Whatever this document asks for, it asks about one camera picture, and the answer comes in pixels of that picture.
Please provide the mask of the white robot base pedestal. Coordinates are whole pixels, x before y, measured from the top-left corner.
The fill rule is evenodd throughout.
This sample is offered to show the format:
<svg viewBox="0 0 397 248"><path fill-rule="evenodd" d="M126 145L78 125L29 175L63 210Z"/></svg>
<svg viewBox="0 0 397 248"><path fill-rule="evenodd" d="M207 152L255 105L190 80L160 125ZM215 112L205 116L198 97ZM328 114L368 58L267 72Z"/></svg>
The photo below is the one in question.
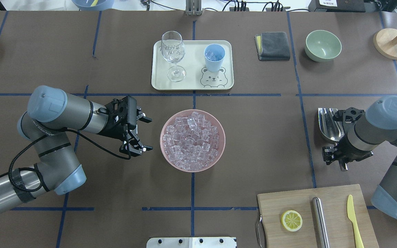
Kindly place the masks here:
<svg viewBox="0 0 397 248"><path fill-rule="evenodd" d="M147 248L236 248L235 237L154 237Z"/></svg>

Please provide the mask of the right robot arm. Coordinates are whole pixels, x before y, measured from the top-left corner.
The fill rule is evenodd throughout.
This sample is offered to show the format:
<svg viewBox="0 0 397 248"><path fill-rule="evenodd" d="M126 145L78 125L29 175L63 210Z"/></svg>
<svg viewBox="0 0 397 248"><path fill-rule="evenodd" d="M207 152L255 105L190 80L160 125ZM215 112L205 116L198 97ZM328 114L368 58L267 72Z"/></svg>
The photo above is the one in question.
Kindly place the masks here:
<svg viewBox="0 0 397 248"><path fill-rule="evenodd" d="M371 204L397 220L397 96L377 99L368 109L318 109L319 129L331 146L322 148L326 165L338 162L342 171L348 163L370 158L378 146L392 146L385 157L385 171L371 196Z"/></svg>

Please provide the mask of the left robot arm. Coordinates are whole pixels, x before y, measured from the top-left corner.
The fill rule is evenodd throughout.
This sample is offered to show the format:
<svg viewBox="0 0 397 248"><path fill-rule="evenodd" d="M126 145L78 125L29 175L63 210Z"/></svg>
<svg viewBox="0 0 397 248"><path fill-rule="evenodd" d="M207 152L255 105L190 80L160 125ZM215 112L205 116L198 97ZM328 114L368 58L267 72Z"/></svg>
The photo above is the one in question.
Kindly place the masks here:
<svg viewBox="0 0 397 248"><path fill-rule="evenodd" d="M131 96L100 105L61 89L36 88L17 128L40 161L14 168L24 150L13 158L8 172L0 176L0 214L51 190L64 195L85 183L86 175L66 132L83 131L120 140L119 151L125 160L152 150L140 141L137 121L150 123L152 119Z"/></svg>

